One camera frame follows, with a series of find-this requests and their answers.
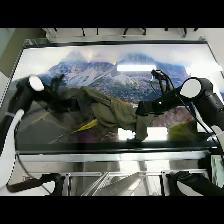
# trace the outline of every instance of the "table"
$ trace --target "table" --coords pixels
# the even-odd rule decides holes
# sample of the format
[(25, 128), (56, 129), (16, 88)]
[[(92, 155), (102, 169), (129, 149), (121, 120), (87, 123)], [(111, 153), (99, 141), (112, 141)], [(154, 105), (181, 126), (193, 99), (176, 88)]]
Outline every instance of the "table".
[[(70, 96), (78, 86), (91, 86), (133, 104), (158, 97), (156, 81), (152, 81), (156, 91), (149, 85), (150, 73), (124, 74), (116, 70), (119, 63), (156, 65), (170, 76), (176, 87), (189, 76), (206, 76), (215, 81), (221, 95), (224, 93), (222, 73), (206, 41), (38, 44), (23, 50), (1, 108), (1, 116), (15, 92), (18, 80), (30, 74), (40, 75), (49, 85), (53, 77), (65, 74), (59, 88)], [(214, 65), (213, 70), (208, 70), (211, 64)], [(213, 146), (206, 141), (204, 133), (197, 133), (196, 122), (184, 107), (155, 118), (153, 129), (149, 128), (149, 139), (142, 143), (119, 140), (116, 128), (102, 125), (72, 133), (72, 121), (71, 114), (49, 113), (34, 103), (21, 122), (17, 135), (23, 160), (86, 162), (199, 159)], [(156, 131), (159, 134), (150, 139)], [(127, 132), (121, 132), (120, 138), (127, 135)]]

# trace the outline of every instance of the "floor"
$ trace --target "floor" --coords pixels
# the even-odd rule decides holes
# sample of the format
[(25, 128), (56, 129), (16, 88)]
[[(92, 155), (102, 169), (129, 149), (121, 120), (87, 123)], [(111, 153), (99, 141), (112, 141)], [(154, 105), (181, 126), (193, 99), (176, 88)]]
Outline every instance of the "floor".
[[(85, 34), (88, 41), (96, 36), (96, 28), (85, 28)], [(58, 28), (57, 34), (54, 30), (50, 30), (52, 37), (55, 40), (74, 39), (77, 36), (82, 36), (81, 28)], [(117, 36), (122, 35), (124, 28), (99, 28), (98, 40), (106, 40), (105, 36)], [(142, 33), (141, 29), (131, 28), (128, 31), (128, 35), (139, 35)], [(170, 28), (169, 31), (165, 32), (163, 28), (147, 28), (146, 36), (139, 36), (141, 39), (183, 39), (182, 29)], [(200, 36), (204, 36), (211, 48), (213, 53), (218, 61), (218, 63), (224, 67), (224, 28), (199, 28), (198, 31), (194, 32), (193, 28), (188, 29), (188, 34), (186, 39), (198, 40)], [(74, 163), (43, 163), (35, 162), (30, 163), (26, 162), (25, 166), (28, 171), (31, 173), (35, 172), (67, 172), (67, 171), (138, 171), (138, 170), (150, 170), (150, 171), (159, 171), (161, 169), (186, 169), (186, 168), (197, 168), (197, 161), (148, 161), (146, 163), (138, 162), (122, 162), (122, 163), (86, 163), (86, 164), (74, 164)], [(23, 180), (24, 172), (21, 169), (19, 164), (16, 164), (13, 176), (11, 178), (11, 183), (16, 183)], [(87, 187), (92, 180), (83, 180), (84, 188)]]

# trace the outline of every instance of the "olive green garment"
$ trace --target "olive green garment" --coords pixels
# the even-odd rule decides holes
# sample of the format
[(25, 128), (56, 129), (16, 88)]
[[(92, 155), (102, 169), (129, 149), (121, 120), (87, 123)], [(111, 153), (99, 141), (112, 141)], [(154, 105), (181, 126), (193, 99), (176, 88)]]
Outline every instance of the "olive green garment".
[(136, 139), (141, 141), (148, 136), (147, 127), (151, 125), (154, 115), (137, 116), (136, 108), (129, 103), (107, 96), (90, 87), (81, 87), (81, 90), (96, 101), (91, 104), (91, 108), (102, 125), (134, 131)]

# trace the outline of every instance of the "cloth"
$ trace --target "cloth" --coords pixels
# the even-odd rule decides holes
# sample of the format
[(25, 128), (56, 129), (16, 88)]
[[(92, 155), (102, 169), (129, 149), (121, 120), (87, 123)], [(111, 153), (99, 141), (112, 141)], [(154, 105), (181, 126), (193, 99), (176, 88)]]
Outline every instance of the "cloth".
[(212, 167), (212, 183), (222, 188), (224, 186), (224, 167), (222, 165), (221, 156), (219, 155), (211, 156), (211, 167)]
[(93, 100), (91, 108), (99, 123), (106, 127), (121, 127), (134, 131), (136, 139), (140, 141), (147, 137), (147, 127), (151, 125), (154, 115), (137, 116), (136, 108), (133, 108), (131, 104), (90, 87), (81, 87), (80, 91)]

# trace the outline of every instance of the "black border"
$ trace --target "black border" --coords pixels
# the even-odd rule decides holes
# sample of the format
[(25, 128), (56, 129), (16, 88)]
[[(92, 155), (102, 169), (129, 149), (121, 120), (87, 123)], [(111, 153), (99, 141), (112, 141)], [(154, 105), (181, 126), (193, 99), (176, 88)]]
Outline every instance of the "black border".
[[(10, 83), (17, 68), (23, 50), (31, 48), (45, 47), (66, 47), (66, 46), (89, 46), (89, 45), (125, 45), (125, 44), (207, 44), (206, 40), (137, 40), (137, 41), (95, 41), (95, 42), (70, 42), (70, 43), (47, 43), (23, 45), (19, 58), (9, 77)], [(182, 151), (202, 151), (211, 149), (210, 142), (189, 142), (189, 141), (164, 141), (164, 142), (112, 142), (112, 143), (67, 143), (67, 144), (18, 144), (22, 146), (20, 154), (116, 154), (116, 153), (149, 153), (149, 152), (182, 152)]]

